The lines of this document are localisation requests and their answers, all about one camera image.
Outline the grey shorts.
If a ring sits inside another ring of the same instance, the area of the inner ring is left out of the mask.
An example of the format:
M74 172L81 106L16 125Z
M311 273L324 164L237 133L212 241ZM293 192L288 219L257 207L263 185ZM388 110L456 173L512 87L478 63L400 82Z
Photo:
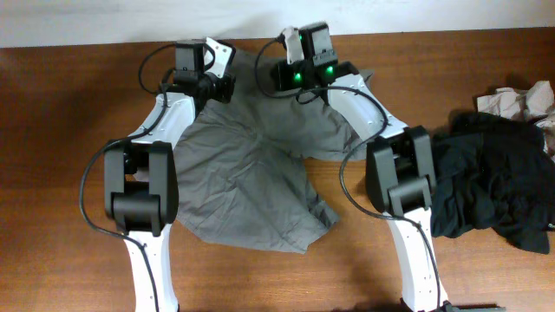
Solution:
M269 97L269 57L239 51L232 99L209 101L173 150L177 219L211 244L305 253L338 214L307 178L307 158L340 161L360 143L347 121L315 100Z

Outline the black garment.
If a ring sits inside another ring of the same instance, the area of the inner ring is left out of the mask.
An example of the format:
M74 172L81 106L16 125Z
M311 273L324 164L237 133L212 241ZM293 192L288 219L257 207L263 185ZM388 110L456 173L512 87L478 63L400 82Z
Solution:
M448 131L433 137L433 236L493 229L518 249L549 254L554 163L544 144L531 123L486 113L456 115Z

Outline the beige crumpled cloth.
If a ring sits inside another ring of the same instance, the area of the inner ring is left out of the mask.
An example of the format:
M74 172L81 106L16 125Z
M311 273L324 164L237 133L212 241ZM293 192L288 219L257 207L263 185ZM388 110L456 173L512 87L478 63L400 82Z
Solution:
M549 81L530 89L497 88L476 100L477 110L509 120L531 122L544 134L544 151L554 160L554 91Z

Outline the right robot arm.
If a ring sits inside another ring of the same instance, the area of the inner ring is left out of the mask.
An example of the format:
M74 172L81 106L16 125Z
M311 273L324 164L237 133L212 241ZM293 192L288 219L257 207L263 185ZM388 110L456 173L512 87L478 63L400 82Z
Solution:
M455 311L434 255L432 195L436 188L431 140L423 127L394 117L350 62L340 62L325 22L287 27L276 37L286 58L271 70L275 97L313 94L338 112L360 143L345 156L366 153L369 215L388 223L402 273L402 307Z

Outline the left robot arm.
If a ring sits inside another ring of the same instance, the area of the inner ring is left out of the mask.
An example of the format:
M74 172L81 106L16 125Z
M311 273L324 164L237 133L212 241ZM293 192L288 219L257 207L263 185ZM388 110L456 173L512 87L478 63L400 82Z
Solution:
M173 150L209 100L228 103L236 49L210 37L176 42L175 64L155 91L153 110L103 151L105 212L124 241L138 311L177 311L169 238L179 190Z

